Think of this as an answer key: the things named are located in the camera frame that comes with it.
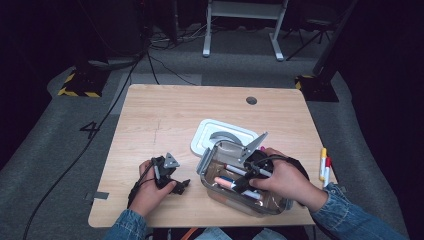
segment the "person's left hand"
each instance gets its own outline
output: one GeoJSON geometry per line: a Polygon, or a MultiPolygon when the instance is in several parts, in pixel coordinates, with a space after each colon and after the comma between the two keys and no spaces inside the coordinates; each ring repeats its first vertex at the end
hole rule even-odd
{"type": "MultiPolygon", "coordinates": [[[[140,176],[149,166],[150,160],[145,161],[139,167],[140,176]]],[[[155,173],[153,167],[149,169],[146,176],[141,180],[140,189],[137,192],[129,209],[146,217],[153,209],[159,206],[160,202],[174,189],[175,181],[168,183],[164,188],[158,189],[155,184],[155,173]]]]}

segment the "clear plastic container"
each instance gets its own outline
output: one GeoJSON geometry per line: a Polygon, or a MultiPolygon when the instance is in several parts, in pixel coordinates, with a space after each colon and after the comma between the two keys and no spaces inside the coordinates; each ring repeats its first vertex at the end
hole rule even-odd
{"type": "Polygon", "coordinates": [[[277,215],[284,210],[289,210],[293,205],[292,200],[278,196],[270,191],[251,189],[256,196],[239,194],[231,189],[225,188],[216,182],[215,178],[237,180],[242,175],[226,169],[230,165],[242,171],[246,171],[240,163],[240,156],[244,146],[231,141],[222,140],[217,142],[212,149],[208,148],[197,166],[202,184],[207,188],[210,198],[223,203],[229,207],[240,210],[256,217],[266,215],[277,215]]]}

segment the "white metal stand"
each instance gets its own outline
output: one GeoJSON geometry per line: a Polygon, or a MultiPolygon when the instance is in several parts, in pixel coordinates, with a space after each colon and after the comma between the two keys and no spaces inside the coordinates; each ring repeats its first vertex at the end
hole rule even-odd
{"type": "Polygon", "coordinates": [[[259,4],[259,3],[243,3],[243,2],[220,2],[209,0],[208,16],[206,26],[205,43],[203,45],[203,56],[210,56],[211,47],[211,24],[212,16],[221,17],[239,17],[239,18],[258,18],[277,20],[274,33],[270,33],[272,47],[274,48],[277,61],[283,61],[284,57],[280,46],[277,42],[280,33],[281,23],[283,22],[286,11],[287,1],[282,4],[259,4]]]}

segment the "gray carpet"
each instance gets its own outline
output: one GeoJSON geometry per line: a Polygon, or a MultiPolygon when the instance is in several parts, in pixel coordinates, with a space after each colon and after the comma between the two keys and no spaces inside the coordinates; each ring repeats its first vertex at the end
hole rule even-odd
{"type": "MultiPolygon", "coordinates": [[[[173,76],[158,61],[152,60],[152,64],[162,84],[187,84],[183,78],[209,86],[294,88],[294,77],[312,73],[328,42],[313,43],[291,61],[277,62],[268,38],[270,31],[214,34],[209,58],[202,57],[203,38],[174,49],[150,50],[152,57],[179,77],[173,76]]],[[[280,38],[279,42],[285,55],[300,46],[296,33],[284,40],[280,38]]],[[[87,144],[88,133],[79,129],[92,121],[102,121],[123,86],[129,68],[111,73],[101,98],[58,96],[70,71],[64,71],[46,86],[52,95],[50,105],[0,172],[0,239],[22,238],[38,202],[87,144]]],[[[155,84],[151,73],[150,64],[144,58],[131,81],[155,84]]],[[[362,137],[349,90],[340,75],[336,75],[332,83],[339,103],[307,104],[322,142],[333,158],[338,181],[346,187],[352,202],[407,235],[396,196],[362,137]]],[[[91,205],[85,198],[87,193],[97,190],[121,106],[122,103],[116,105],[90,147],[42,204],[27,239],[101,239],[104,236],[107,229],[88,225],[91,205]]],[[[306,229],[312,239],[312,227],[306,229]]],[[[317,239],[328,238],[318,231],[317,239]]]]}

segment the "denim jacket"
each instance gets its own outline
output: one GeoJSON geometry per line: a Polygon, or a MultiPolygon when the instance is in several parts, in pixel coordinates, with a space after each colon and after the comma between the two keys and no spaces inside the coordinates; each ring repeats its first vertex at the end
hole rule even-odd
{"type": "MultiPolygon", "coordinates": [[[[339,239],[406,239],[379,218],[352,204],[340,189],[330,183],[324,189],[327,202],[320,210],[311,212],[312,218],[339,239]]],[[[104,239],[141,239],[146,232],[145,219],[131,210],[124,210],[104,239]]],[[[219,228],[208,228],[197,239],[230,239],[219,228]]],[[[285,239],[278,233],[264,229],[254,239],[285,239]]]]}

